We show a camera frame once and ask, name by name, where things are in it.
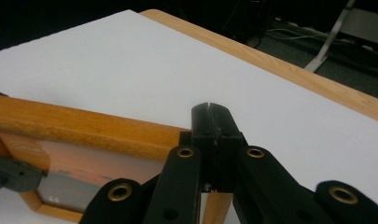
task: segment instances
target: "dark floor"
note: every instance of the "dark floor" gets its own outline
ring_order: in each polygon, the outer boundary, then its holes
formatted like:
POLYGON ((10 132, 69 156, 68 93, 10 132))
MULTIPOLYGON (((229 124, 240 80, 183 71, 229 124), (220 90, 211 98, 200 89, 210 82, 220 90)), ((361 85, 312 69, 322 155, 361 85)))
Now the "dark floor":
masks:
MULTIPOLYGON (((0 49, 10 48, 125 9, 139 12, 148 8, 159 8, 187 19, 187 14, 181 7, 165 4, 168 0, 158 1, 157 4, 148 0, 104 0, 102 4, 84 0, 76 0, 74 4, 67 0, 58 3, 45 3, 40 0, 28 1, 30 4, 26 1, 13 2, 0 6, 0 49)), ((254 37, 257 49, 299 67, 304 67, 316 56, 325 39, 324 35, 297 38, 314 34, 280 21, 273 21, 267 29, 260 42, 254 37), (290 31, 273 31, 275 28, 288 29, 296 34, 290 31)), ((336 41, 330 48, 329 58, 316 73, 378 98, 378 52, 336 41)))

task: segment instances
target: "black bracket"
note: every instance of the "black bracket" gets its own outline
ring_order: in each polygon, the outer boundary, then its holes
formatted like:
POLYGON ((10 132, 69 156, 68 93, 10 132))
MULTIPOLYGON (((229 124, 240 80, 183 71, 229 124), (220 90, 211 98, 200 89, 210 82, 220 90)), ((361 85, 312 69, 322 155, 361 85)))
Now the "black bracket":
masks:
POLYGON ((34 190, 45 175, 28 163, 0 156, 0 188, 17 192, 34 190))
POLYGON ((230 110, 216 104, 196 105, 191 119, 191 144, 203 154, 203 192, 233 192, 237 152, 247 143, 230 110))

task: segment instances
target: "wooden table edge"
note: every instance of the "wooden table edge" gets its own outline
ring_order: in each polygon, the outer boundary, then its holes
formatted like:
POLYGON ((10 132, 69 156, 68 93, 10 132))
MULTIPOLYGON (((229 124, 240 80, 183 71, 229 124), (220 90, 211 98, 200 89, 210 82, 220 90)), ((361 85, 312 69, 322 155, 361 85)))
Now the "wooden table edge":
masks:
POLYGON ((378 120, 378 99, 373 96, 321 77, 294 64, 252 49, 249 46, 183 21, 160 10, 149 9, 140 14, 304 87, 309 91, 322 95, 340 105, 347 106, 356 112, 378 120))

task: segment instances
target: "brass grommet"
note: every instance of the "brass grommet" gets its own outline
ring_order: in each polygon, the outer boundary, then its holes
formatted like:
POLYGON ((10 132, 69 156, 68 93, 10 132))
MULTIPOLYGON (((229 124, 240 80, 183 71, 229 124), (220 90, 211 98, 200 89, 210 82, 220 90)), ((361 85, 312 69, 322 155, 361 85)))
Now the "brass grommet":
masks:
POLYGON ((130 197, 133 192, 131 185, 122 183, 111 188, 107 193, 107 197, 112 202, 120 202, 130 197))
POLYGON ((264 152, 258 148, 250 148, 246 151, 246 154, 257 159, 264 157, 264 152))
POLYGON ((184 147, 177 151, 177 155, 182 158, 188 158, 194 155, 194 151, 191 148, 184 147))
POLYGON ((329 188, 329 194, 340 203, 355 204, 359 201, 354 193, 341 187, 329 188))

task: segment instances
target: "white table surface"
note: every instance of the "white table surface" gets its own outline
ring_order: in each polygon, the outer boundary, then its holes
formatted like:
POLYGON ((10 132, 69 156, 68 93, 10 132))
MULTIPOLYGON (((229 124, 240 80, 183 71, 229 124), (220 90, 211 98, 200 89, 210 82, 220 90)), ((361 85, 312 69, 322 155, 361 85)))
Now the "white table surface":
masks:
MULTIPOLYGON (((378 203, 378 121, 132 11, 0 51, 0 92, 183 128, 193 106, 224 105, 306 188, 336 179, 378 203)), ((13 222, 65 223, 0 190, 13 222)))

